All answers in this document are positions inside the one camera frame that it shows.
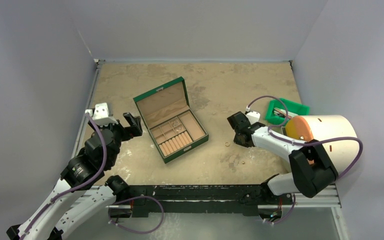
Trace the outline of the green ring tray insert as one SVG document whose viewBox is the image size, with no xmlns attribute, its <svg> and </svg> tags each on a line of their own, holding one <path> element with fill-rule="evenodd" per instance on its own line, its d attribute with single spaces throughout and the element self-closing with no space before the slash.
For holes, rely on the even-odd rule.
<svg viewBox="0 0 384 240">
<path fill-rule="evenodd" d="M 180 120 L 180 128 L 172 127 L 175 119 Z M 191 110 L 150 128 L 149 133 L 166 164 L 209 140 L 209 134 Z"/>
</svg>

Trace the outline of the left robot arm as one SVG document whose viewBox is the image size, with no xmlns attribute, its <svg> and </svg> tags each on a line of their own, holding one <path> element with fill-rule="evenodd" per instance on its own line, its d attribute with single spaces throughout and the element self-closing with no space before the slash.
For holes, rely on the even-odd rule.
<svg viewBox="0 0 384 240">
<path fill-rule="evenodd" d="M 122 142 L 143 134 L 141 117 L 129 112 L 123 114 L 129 124 L 127 127 L 108 114 L 94 117 L 93 109 L 87 109 L 84 116 L 94 132 L 78 154 L 68 161 L 53 190 L 36 212 L 24 223 L 8 228 L 9 239 L 46 240 L 50 237 L 64 211 L 115 165 Z"/>
</svg>

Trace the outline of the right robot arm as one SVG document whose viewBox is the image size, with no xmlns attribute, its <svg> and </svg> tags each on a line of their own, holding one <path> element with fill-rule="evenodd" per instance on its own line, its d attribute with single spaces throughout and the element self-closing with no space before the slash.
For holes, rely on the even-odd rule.
<svg viewBox="0 0 384 240">
<path fill-rule="evenodd" d="M 317 140 L 305 142 L 282 135 L 261 123 L 251 123 L 243 112 L 227 118 L 234 130 L 234 143 L 246 148 L 257 147 L 281 157 L 288 173 L 275 174 L 265 180 L 260 196 L 268 204 L 283 194 L 300 193 L 313 198 L 333 184 L 339 173 L 326 150 Z"/>
</svg>

